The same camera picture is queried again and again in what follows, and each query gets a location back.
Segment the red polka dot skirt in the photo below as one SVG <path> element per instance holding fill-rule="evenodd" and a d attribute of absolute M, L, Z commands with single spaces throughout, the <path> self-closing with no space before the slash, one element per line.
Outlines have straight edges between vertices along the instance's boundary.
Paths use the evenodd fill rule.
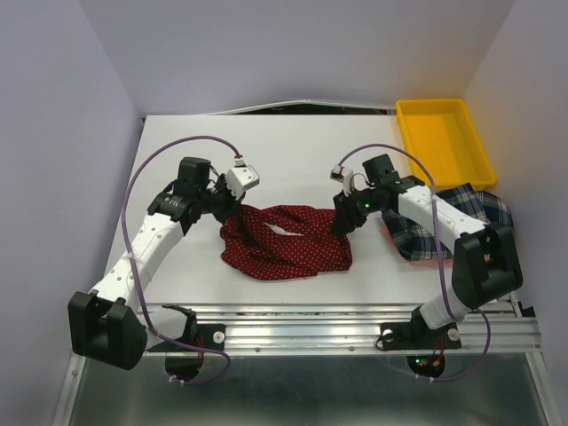
<path fill-rule="evenodd" d="M 258 209 L 244 205 L 220 229 L 222 260 L 263 281 L 315 277 L 351 268 L 351 244 L 331 233 L 335 212 L 306 205 Z"/>

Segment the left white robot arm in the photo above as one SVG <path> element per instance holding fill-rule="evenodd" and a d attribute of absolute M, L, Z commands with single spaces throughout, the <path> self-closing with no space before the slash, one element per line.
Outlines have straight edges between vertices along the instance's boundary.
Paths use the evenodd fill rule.
<path fill-rule="evenodd" d="M 259 181 L 241 158 L 215 182 L 210 172 L 210 161 L 183 158 L 177 177 L 150 203 L 136 236 L 126 238 L 125 252 L 111 270 L 89 292 L 71 297 L 67 313 L 75 354 L 131 370 L 146 351 L 161 343 L 200 356 L 208 352 L 194 311 L 175 304 L 151 311 L 144 294 L 192 225 L 208 214 L 224 223 Z"/>

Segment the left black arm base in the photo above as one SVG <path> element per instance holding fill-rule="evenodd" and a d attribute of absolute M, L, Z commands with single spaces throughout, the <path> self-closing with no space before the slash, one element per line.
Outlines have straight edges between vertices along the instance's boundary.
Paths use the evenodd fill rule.
<path fill-rule="evenodd" d="M 179 306 L 164 306 L 149 318 L 155 331 L 147 332 L 146 351 L 165 354 L 170 382 L 195 386 L 227 373 L 231 359 L 225 353 L 225 324 L 200 323 L 195 311 Z"/>

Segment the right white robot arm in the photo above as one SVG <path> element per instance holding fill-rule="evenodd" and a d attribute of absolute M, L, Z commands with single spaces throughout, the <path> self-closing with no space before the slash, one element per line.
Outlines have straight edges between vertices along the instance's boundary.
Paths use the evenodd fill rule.
<path fill-rule="evenodd" d="M 392 211 L 428 230 L 453 257 L 450 284 L 421 305 L 408 325 L 411 341 L 428 346 L 440 329 L 523 284 L 513 229 L 471 217 L 435 195 L 418 177 L 401 177 L 383 154 L 364 162 L 368 188 L 356 189 L 353 170 L 336 164 L 330 177 L 342 184 L 335 195 L 334 234 L 351 233 L 375 212 Z"/>

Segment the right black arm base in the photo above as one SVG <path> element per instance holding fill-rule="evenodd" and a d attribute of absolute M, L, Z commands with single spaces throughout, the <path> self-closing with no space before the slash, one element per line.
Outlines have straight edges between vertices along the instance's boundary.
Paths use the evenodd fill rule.
<path fill-rule="evenodd" d="M 446 351 L 462 347 L 457 324 L 451 322 L 440 328 L 430 329 L 420 314 L 412 311 L 408 322 L 386 322 L 380 325 L 375 339 L 378 351 L 411 351 L 406 361 L 411 371 L 428 379 L 440 379 L 446 367 Z"/>

